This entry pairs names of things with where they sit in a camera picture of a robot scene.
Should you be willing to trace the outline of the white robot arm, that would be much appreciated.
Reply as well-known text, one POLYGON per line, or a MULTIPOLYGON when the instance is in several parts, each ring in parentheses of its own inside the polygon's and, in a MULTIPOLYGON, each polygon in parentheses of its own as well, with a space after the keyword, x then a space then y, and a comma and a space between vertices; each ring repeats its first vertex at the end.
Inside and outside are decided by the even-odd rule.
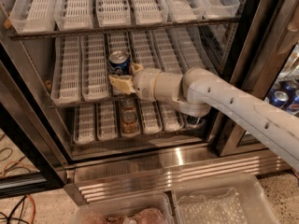
POLYGON ((110 84, 144 101, 160 101, 203 117, 219 110, 299 170, 299 118, 254 97, 203 68, 172 74, 135 63, 131 75, 110 75, 110 84))

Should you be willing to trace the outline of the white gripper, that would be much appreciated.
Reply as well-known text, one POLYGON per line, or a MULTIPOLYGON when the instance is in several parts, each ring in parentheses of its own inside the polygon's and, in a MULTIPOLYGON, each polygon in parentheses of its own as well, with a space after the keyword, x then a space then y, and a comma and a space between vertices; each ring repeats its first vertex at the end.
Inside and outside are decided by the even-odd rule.
POLYGON ((139 99, 154 102, 155 84, 162 71, 156 68, 143 68, 144 66, 140 63, 130 62, 130 76, 109 75, 109 82, 125 94, 136 93, 139 99))

